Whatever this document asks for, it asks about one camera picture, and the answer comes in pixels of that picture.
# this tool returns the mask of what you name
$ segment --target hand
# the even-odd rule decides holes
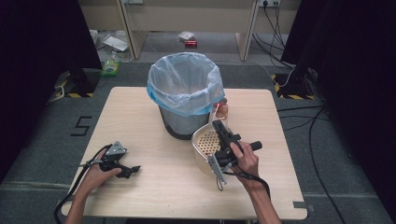
[[[231,167],[234,173],[246,172],[250,175],[259,177],[259,157],[253,153],[251,145],[246,142],[239,142],[244,152],[242,152],[235,143],[231,143],[231,150],[238,159],[238,165]],[[251,186],[257,184],[255,180],[248,180],[244,177],[238,177],[238,180],[245,186]]]
[[[103,150],[96,159],[102,158],[103,154],[105,154],[105,150]],[[113,175],[117,175],[121,173],[121,168],[115,168],[109,170],[107,172],[103,172],[99,164],[94,164],[90,167],[87,174],[85,174],[84,179],[81,181],[81,184],[78,188],[78,191],[84,193],[85,195],[90,194],[94,189],[101,186],[107,179],[109,179]]]

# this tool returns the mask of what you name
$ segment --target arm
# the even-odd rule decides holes
[[[231,143],[233,154],[238,159],[238,166],[232,167],[234,173],[244,172],[259,177],[259,157],[253,153],[249,143],[240,142],[244,153],[241,152],[239,147]],[[244,177],[237,177],[238,180],[245,187],[250,200],[253,203],[254,210],[256,211],[257,218],[261,224],[264,223],[281,223],[279,216],[276,213],[271,199],[268,196],[265,187],[262,183],[256,180],[245,179]]]
[[[98,155],[98,158],[102,158],[104,151]],[[107,179],[113,175],[117,175],[121,172],[121,168],[115,168],[107,172],[103,172],[99,164],[94,164],[85,174],[84,179],[76,191],[72,206],[69,214],[67,215],[65,224],[78,224],[82,221],[82,215],[84,214],[85,202],[87,202],[88,196],[91,192],[101,186]]]

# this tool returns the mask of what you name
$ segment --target gray carpet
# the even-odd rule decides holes
[[[116,86],[146,86],[150,65],[151,63],[123,63],[118,76],[99,81],[92,98],[66,97],[47,106],[30,142],[21,151],[0,186],[1,223],[54,222],[54,205],[69,189],[110,90]],[[219,64],[219,68],[224,88],[268,89],[274,95],[278,110],[323,105],[319,99],[278,98],[271,78],[261,66]],[[287,72],[274,66],[266,68],[270,74]],[[392,223],[364,172],[348,156],[347,146],[336,131],[329,111],[325,110],[315,121],[311,135],[312,151],[310,150],[310,119],[319,110],[316,107],[279,111],[308,207],[308,217],[305,220],[285,220],[284,223],[341,223],[334,205],[319,182],[313,158],[325,188],[346,223]],[[80,125],[89,126],[85,134],[85,129],[75,127],[79,119]],[[102,221],[98,217],[84,217],[84,223]],[[106,218],[106,223],[109,224],[126,221],[126,218]],[[128,223],[212,221],[131,219]]]

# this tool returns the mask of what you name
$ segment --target forearm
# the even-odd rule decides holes
[[[64,224],[78,224],[82,223],[82,215],[84,214],[85,202],[87,202],[88,196],[90,194],[87,192],[77,191],[75,198],[73,200],[72,206],[67,215]]]
[[[245,185],[245,189],[261,224],[281,223],[265,187],[260,182]]]

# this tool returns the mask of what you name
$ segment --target person's left hand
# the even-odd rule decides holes
[[[96,159],[102,158],[103,154],[105,154],[105,150],[103,150]],[[107,179],[109,179],[113,175],[117,175],[121,173],[121,168],[114,168],[107,172],[103,172],[99,164],[94,164],[90,167],[87,174],[85,174],[84,179],[81,181],[79,185],[78,191],[82,191],[85,194],[90,194],[94,189],[101,186]]]

